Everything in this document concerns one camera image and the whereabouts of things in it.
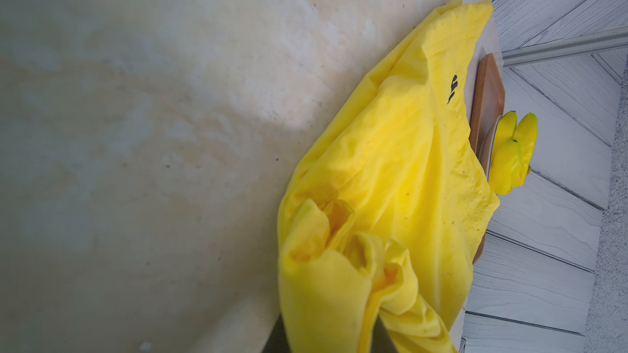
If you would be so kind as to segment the yellow shorts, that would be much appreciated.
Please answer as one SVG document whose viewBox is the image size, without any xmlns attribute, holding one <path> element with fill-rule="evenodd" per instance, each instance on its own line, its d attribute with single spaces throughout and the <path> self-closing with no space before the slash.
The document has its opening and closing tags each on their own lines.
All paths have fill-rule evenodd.
<svg viewBox="0 0 628 353">
<path fill-rule="evenodd" d="M 491 2 L 434 9 L 358 84 L 279 207 L 293 352 L 453 352 L 451 327 L 500 201 L 469 142 L 464 86 Z"/>
</svg>

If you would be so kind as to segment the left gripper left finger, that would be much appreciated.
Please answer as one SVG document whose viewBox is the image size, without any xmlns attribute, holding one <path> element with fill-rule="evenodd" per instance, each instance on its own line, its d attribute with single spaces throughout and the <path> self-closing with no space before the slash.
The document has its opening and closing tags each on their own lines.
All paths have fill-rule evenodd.
<svg viewBox="0 0 628 353">
<path fill-rule="evenodd" d="M 279 315 L 262 353 L 291 353 L 282 316 Z"/>
</svg>

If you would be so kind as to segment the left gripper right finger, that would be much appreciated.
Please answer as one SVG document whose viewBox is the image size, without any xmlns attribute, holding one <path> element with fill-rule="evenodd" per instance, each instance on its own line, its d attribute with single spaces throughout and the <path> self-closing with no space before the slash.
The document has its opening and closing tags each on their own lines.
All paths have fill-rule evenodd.
<svg viewBox="0 0 628 353">
<path fill-rule="evenodd" d="M 397 353 L 397 348 L 380 317 L 377 318 L 372 330 L 370 353 Z"/>
</svg>

